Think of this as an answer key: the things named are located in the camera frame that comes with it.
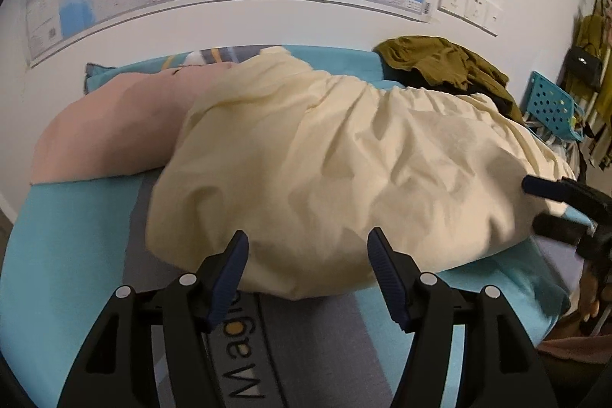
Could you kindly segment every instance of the blue plastic basket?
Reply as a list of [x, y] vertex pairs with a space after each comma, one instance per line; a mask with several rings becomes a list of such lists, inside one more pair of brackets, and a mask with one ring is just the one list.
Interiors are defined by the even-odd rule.
[[531, 74], [531, 94], [527, 111], [563, 140], [582, 142], [582, 129], [575, 130], [574, 114], [584, 117], [584, 111], [571, 96], [537, 71]]

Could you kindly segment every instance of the gray stripe on bed sheet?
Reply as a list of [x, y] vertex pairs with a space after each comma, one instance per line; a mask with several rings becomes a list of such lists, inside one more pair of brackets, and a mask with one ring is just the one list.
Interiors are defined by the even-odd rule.
[[301, 301], [262, 295], [261, 307], [291, 408], [389, 406], [391, 388], [353, 294]]
[[137, 292], [164, 288], [183, 274], [179, 268], [155, 257], [145, 245], [151, 192], [160, 174], [161, 169], [145, 173], [136, 204], [130, 215], [130, 236], [125, 250], [123, 282], [132, 286]]

